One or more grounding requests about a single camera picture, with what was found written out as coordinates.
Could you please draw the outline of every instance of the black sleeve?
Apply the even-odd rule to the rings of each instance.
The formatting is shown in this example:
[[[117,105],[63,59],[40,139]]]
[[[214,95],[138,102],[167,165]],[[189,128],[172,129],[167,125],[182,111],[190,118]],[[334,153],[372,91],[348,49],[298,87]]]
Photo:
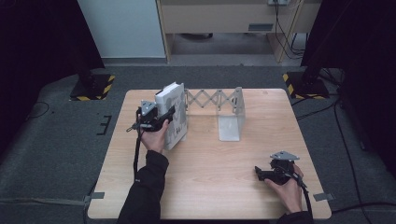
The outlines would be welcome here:
[[[307,211],[283,215],[276,224],[313,224],[314,219]]]
[[[148,151],[146,166],[137,172],[117,223],[160,223],[160,199],[163,196],[168,165],[168,159],[164,155]]]

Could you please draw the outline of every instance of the white wall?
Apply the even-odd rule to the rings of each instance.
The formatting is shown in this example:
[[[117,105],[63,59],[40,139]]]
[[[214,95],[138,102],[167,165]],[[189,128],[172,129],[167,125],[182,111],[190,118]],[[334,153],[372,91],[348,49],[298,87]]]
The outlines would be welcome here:
[[[78,0],[102,58],[165,58],[155,0]]]

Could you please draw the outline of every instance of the book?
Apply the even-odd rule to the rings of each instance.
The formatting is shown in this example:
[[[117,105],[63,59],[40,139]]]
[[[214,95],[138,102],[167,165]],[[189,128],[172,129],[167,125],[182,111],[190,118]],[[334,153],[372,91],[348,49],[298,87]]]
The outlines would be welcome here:
[[[184,83],[176,82],[166,86],[162,91],[155,94],[155,103],[158,108],[158,116],[167,113],[174,105],[175,114],[172,122],[169,123],[165,135],[165,146],[167,150],[172,149],[187,133],[186,98]]]

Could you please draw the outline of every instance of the hand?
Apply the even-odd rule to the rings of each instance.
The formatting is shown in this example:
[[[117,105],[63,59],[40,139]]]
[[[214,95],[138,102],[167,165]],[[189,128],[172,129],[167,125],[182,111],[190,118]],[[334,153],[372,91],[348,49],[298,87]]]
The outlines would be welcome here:
[[[294,172],[303,178],[303,172],[300,168],[293,164]],[[264,180],[268,187],[273,189],[279,196],[282,204],[288,209],[286,214],[303,211],[302,205],[302,189],[293,178],[288,180],[284,185],[278,185],[270,179]]]
[[[169,120],[166,119],[163,122],[163,127],[155,133],[143,132],[142,133],[142,143],[147,150],[153,150],[158,153],[163,153],[163,146],[165,144],[165,133],[168,129]]]

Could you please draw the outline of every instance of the human arm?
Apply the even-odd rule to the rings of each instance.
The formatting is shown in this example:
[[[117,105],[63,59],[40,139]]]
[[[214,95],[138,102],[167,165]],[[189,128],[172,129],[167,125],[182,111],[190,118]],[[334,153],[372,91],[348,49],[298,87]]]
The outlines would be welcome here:
[[[303,178],[304,174],[301,169],[295,164],[293,164],[293,166],[295,173]],[[314,223],[311,215],[307,211],[303,211],[302,189],[297,184],[297,181],[291,178],[284,185],[278,185],[270,179],[265,179],[264,182],[276,192],[282,204],[287,209],[286,214],[278,220],[277,224]]]
[[[160,223],[161,205],[165,186],[168,159],[162,155],[164,134],[168,127],[166,120],[156,133],[142,133],[142,143],[148,153],[146,166],[134,177],[134,183],[120,211],[119,224]]]

